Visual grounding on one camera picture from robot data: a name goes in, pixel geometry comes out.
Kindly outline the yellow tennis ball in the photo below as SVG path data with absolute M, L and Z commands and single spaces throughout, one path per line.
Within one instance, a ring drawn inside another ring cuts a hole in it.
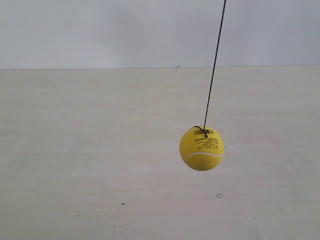
M 179 143 L 183 162 L 196 171 L 209 171 L 224 158 L 225 145 L 221 135 L 211 127 L 193 126 Z

